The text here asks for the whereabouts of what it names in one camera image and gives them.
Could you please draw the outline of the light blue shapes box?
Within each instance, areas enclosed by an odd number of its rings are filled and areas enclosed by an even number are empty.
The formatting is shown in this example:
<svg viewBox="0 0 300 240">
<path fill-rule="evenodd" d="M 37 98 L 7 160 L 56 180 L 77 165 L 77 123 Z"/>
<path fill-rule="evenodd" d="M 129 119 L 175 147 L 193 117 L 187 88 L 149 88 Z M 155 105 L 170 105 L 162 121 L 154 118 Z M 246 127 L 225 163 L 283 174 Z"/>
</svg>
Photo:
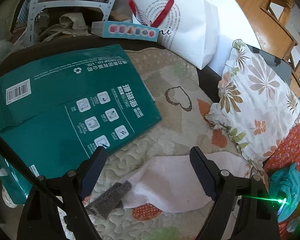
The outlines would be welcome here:
<svg viewBox="0 0 300 240">
<path fill-rule="evenodd" d="M 93 22 L 91 33 L 103 38 L 124 38 L 157 42 L 159 29 L 130 22 Z"/>
</svg>

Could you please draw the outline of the wooden bed headboard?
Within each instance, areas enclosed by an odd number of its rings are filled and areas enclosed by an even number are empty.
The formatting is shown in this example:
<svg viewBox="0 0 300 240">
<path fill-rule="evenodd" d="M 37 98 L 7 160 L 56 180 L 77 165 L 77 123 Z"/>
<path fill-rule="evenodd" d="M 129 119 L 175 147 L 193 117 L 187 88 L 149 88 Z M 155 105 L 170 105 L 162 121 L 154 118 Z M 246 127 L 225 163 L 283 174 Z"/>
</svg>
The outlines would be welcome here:
<svg viewBox="0 0 300 240">
<path fill-rule="evenodd" d="M 292 49 L 298 43 L 285 28 L 293 0 L 236 0 L 243 10 L 261 49 L 282 59 L 292 69 L 290 88 L 300 98 L 300 60 L 293 62 Z"/>
</svg>

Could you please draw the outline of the orange floral blanket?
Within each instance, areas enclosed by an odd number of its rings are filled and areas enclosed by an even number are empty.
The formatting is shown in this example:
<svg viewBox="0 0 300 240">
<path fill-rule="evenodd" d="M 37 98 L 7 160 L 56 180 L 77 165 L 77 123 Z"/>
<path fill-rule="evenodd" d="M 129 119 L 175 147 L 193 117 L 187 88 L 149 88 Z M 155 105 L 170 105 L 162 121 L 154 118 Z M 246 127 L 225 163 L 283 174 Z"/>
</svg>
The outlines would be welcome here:
<svg viewBox="0 0 300 240">
<path fill-rule="evenodd" d="M 281 168 L 289 167 L 297 163 L 296 169 L 300 172 L 300 125 L 293 127 L 283 142 L 279 143 L 272 156 L 264 164 L 263 168 L 268 176 Z M 291 235 L 287 231 L 288 223 L 300 215 L 300 202 L 296 210 L 289 218 L 279 223 L 281 239 L 288 239 Z"/>
</svg>

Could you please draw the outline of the white floral pillow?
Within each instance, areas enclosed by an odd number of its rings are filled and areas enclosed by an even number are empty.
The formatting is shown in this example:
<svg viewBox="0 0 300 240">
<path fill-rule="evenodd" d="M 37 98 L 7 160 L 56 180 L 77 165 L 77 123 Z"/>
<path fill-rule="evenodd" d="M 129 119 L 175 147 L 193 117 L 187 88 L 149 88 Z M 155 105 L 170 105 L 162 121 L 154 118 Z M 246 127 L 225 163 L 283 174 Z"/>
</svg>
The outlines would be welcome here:
<svg viewBox="0 0 300 240">
<path fill-rule="evenodd" d="M 242 40 L 232 44 L 218 94 L 220 101 L 211 105 L 206 119 L 213 128 L 224 129 L 242 157 L 256 167 L 300 123 L 300 99 Z"/>
</svg>

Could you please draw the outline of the pale pink zip cardigan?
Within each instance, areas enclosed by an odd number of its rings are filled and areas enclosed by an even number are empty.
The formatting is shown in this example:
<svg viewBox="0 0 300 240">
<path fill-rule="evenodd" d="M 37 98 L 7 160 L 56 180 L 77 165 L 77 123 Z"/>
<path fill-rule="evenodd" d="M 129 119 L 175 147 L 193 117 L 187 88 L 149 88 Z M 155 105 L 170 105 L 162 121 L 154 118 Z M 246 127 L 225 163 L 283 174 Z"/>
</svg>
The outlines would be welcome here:
<svg viewBox="0 0 300 240">
<path fill-rule="evenodd" d="M 117 208 L 151 204 L 168 213 L 197 210 L 211 201 L 187 155 L 152 157 L 86 206 L 90 215 L 107 219 Z"/>
</svg>

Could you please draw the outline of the quilted heart pattern bedspread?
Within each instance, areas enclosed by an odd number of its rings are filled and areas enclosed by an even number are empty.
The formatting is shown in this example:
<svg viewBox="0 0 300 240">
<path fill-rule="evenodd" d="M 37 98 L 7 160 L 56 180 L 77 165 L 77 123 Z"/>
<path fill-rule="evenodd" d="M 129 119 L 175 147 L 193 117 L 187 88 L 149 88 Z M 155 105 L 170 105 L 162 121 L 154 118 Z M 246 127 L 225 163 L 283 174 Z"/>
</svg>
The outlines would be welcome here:
<svg viewBox="0 0 300 240">
<path fill-rule="evenodd" d="M 255 173 L 226 132 L 212 129 L 205 120 L 212 102 L 199 87 L 192 64 L 165 49 L 127 54 L 154 96 L 162 120 L 107 159 L 85 207 L 152 157 L 189 156 L 193 146 L 238 177 Z M 107 219 L 90 214 L 89 218 L 102 239 L 195 239 L 212 207 L 211 200 L 197 210 L 168 213 L 145 204 L 114 209 Z"/>
</svg>

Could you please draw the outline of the grey metal perforated rack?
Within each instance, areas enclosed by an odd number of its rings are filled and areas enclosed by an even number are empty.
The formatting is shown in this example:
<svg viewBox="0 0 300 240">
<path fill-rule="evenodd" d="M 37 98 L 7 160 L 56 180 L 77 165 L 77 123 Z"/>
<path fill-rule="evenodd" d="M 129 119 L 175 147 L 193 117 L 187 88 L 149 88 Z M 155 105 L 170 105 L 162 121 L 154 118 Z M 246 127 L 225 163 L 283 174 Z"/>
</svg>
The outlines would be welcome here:
<svg viewBox="0 0 300 240">
<path fill-rule="evenodd" d="M 84 1 L 84 0 L 58 0 L 58 1 L 47 1 L 40 2 L 39 0 L 31 0 L 29 7 L 29 14 L 27 19 L 27 27 L 24 32 L 25 45 L 30 47 L 34 44 L 34 22 L 37 15 L 44 9 L 48 8 L 67 8 L 67 7 L 83 7 L 83 8 L 94 8 L 99 9 L 103 18 L 102 21 L 107 21 L 115 0 L 109 0 L 108 3 L 94 2 L 94 1 Z"/>
</svg>

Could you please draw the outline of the green cardboard box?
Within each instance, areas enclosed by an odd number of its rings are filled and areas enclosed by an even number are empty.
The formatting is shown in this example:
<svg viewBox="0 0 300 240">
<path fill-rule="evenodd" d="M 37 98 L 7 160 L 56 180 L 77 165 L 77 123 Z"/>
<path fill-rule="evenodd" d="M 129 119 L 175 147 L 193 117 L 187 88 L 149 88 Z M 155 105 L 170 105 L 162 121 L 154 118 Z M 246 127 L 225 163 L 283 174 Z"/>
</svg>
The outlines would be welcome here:
<svg viewBox="0 0 300 240">
<path fill-rule="evenodd" d="M 0 136 L 35 176 L 58 178 L 161 120 L 121 46 L 69 51 L 0 77 Z"/>
</svg>

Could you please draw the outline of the teal plush garment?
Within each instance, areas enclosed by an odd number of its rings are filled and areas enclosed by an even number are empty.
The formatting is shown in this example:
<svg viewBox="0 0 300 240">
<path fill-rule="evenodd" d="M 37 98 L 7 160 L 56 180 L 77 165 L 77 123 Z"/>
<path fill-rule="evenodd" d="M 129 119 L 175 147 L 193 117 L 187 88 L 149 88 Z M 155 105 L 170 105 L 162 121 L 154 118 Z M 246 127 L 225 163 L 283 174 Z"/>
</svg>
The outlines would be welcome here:
<svg viewBox="0 0 300 240">
<path fill-rule="evenodd" d="M 296 168 L 297 165 L 298 163 L 292 163 L 269 177 L 270 197 L 282 200 L 277 214 L 279 223 L 288 219 L 300 202 L 300 172 Z"/>
</svg>

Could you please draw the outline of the white paper shopping bag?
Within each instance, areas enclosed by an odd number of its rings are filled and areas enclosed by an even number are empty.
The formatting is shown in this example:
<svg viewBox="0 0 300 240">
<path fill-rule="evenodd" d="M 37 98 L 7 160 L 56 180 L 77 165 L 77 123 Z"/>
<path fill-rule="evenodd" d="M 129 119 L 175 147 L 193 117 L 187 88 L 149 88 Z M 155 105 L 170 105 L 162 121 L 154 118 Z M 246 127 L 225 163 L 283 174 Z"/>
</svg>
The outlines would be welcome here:
<svg viewBox="0 0 300 240">
<path fill-rule="evenodd" d="M 158 43 L 203 69 L 218 43 L 217 7 L 206 0 L 129 0 L 133 21 L 159 30 Z"/>
</svg>

